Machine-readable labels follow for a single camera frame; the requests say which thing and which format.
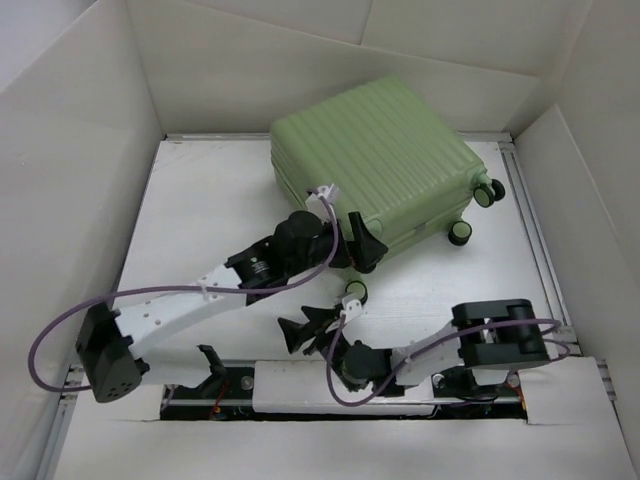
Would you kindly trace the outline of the green hard-shell suitcase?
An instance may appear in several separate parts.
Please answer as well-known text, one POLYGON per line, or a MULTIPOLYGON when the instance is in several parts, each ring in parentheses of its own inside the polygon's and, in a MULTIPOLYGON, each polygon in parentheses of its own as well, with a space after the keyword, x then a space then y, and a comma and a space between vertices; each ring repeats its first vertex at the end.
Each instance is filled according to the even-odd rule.
POLYGON ((301 207, 308 189, 335 183, 344 238, 351 237, 348 214, 359 212, 389 249, 380 263, 440 232, 466 245, 470 203, 490 208, 506 195, 462 137, 396 76, 274 121, 270 142, 275 179, 288 200, 301 207))

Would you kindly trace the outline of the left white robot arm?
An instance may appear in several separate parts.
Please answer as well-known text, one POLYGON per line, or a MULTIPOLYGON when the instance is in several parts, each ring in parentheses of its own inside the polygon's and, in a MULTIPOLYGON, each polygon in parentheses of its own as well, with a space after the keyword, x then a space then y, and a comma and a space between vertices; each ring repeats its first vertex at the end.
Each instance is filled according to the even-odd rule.
POLYGON ((296 211, 274 233, 206 274, 185 291, 162 295, 120 311, 100 301, 91 306, 76 341, 90 389, 99 403, 137 388, 152 370, 145 355, 177 333, 217 314, 250 306, 321 265, 369 273, 387 254, 357 212, 348 215, 351 237, 339 225, 296 211))

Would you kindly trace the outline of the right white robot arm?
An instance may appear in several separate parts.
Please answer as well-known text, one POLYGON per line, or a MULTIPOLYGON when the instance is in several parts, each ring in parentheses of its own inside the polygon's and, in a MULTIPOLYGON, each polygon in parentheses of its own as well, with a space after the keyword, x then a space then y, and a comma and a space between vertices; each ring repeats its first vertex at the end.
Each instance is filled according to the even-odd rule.
POLYGON ((303 307, 303 323, 277 320, 289 353, 318 353, 329 382, 339 380, 350 392, 371 391, 353 402, 338 398, 345 407, 363 406, 377 397, 401 397, 436 376, 448 384, 456 374, 462 375, 465 387, 455 392, 468 401, 504 383, 514 371, 549 364, 545 337, 559 325, 536 317, 526 299, 468 302, 454 306, 451 320, 422 340, 373 348, 344 335, 347 324, 363 311, 361 300, 349 295, 330 309, 303 307))

